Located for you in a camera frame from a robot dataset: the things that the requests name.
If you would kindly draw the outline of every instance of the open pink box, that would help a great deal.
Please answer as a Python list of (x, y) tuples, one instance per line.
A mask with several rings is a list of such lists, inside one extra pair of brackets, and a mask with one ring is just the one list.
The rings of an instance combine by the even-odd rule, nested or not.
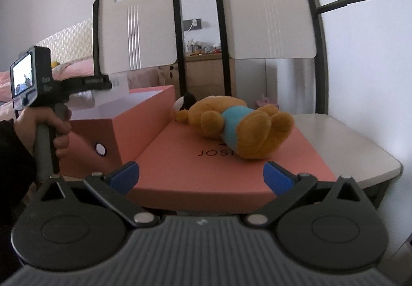
[[(174, 122), (174, 101), (172, 86), (146, 88), (100, 106), (98, 113), (82, 113), (83, 119), (72, 122), (70, 154), (61, 161), (61, 174), (83, 178), (135, 160), (140, 178), (129, 199), (147, 208), (206, 213), (249, 213), (273, 200), (262, 175), (268, 160), (294, 174), (336, 180), (296, 127), (270, 159), (247, 161), (222, 141), (207, 140)], [(98, 118), (85, 119), (85, 114)], [(96, 143), (106, 147), (106, 156), (96, 153)]]

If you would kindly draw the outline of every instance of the wall outlet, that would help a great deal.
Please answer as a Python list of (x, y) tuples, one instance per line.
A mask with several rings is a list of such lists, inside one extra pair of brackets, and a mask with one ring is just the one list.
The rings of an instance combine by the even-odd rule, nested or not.
[[(190, 29), (190, 26), (192, 25), (193, 20), (196, 20), (196, 21), (193, 24), (193, 27)], [(183, 21), (183, 31), (188, 31), (189, 29), (190, 31), (202, 29), (202, 19), (184, 20)]]

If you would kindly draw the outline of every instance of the teddy bear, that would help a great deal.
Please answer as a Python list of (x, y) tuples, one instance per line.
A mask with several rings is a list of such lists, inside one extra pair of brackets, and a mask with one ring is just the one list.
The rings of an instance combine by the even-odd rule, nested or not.
[(272, 104), (253, 110), (235, 97), (210, 96), (200, 101), (193, 98), (185, 94), (176, 102), (176, 121), (190, 125), (206, 138), (222, 139), (245, 159), (269, 157), (288, 138), (294, 126), (292, 115), (280, 112)]

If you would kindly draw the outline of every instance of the wooden cabinet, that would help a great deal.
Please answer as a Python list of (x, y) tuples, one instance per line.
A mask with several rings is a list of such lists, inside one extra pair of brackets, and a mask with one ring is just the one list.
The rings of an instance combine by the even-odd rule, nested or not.
[[(162, 66), (165, 84), (174, 85), (176, 99), (179, 98), (179, 73), (177, 64)], [(234, 59), (230, 59), (230, 79), (232, 96), (236, 96), (236, 75)], [(189, 56), (186, 57), (186, 83), (187, 91), (192, 93), (197, 100), (210, 95), (225, 95), (223, 83), (222, 55)]]

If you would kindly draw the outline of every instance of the teddy bear's blue shirt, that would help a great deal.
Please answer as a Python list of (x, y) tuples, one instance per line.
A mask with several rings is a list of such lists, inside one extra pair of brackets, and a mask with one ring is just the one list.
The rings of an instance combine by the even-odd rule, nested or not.
[(225, 119), (225, 128), (223, 129), (222, 138), (227, 146), (233, 151), (236, 151), (237, 146), (236, 128), (239, 122), (251, 112), (254, 112), (254, 110), (248, 107), (233, 106), (222, 113), (222, 116)]

